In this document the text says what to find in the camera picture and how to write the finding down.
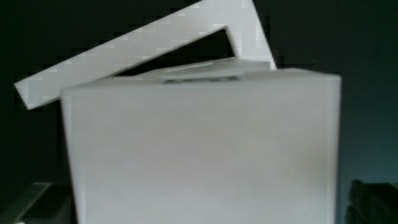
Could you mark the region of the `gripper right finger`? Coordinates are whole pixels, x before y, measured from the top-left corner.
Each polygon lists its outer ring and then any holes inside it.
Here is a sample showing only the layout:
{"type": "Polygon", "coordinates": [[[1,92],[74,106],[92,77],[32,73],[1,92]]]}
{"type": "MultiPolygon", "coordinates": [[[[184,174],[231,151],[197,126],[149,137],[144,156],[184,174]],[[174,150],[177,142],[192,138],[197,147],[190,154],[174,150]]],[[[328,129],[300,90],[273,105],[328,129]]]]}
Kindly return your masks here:
{"type": "Polygon", "coordinates": [[[346,224],[398,224],[398,185],[351,181],[346,224]]]}

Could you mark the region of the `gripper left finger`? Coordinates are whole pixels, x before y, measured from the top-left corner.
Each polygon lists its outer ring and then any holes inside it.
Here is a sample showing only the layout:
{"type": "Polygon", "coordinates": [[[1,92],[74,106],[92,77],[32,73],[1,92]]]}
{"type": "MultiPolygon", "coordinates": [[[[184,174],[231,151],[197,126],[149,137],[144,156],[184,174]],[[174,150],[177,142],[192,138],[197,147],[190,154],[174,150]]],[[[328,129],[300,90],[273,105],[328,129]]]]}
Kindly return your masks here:
{"type": "Polygon", "coordinates": [[[35,182],[0,213],[0,224],[74,224],[69,186],[35,182]]]}

